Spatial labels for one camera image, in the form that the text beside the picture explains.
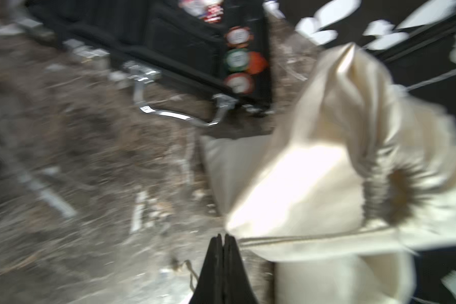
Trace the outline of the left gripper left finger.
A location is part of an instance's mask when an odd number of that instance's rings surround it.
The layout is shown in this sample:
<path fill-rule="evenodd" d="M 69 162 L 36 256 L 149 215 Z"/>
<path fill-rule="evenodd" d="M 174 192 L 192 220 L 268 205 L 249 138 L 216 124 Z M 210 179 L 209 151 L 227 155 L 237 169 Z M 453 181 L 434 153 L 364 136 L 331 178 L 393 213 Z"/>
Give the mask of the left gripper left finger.
<path fill-rule="evenodd" d="M 210 240 L 199 280 L 189 304 L 223 303 L 223 253 L 219 234 Z"/>

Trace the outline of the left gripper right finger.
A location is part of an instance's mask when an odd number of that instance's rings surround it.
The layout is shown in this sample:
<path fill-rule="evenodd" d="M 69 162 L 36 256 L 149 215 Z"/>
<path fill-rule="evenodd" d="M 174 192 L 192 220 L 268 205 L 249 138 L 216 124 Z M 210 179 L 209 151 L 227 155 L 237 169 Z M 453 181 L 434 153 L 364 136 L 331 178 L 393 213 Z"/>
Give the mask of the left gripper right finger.
<path fill-rule="evenodd" d="M 237 242 L 229 234 L 225 235 L 223 246 L 222 295 L 224 304 L 258 304 Z"/>

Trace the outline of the cream cloth bag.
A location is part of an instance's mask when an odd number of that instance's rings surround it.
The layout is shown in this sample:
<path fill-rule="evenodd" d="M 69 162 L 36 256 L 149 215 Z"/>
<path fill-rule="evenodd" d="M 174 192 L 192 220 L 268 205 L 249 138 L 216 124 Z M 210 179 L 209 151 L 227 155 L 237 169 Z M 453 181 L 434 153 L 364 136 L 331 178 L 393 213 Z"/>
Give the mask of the cream cloth bag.
<path fill-rule="evenodd" d="M 225 230 L 276 303 L 408 303 L 414 255 L 456 246 L 456 124 L 354 44 L 320 54 L 272 134 L 202 136 Z"/>

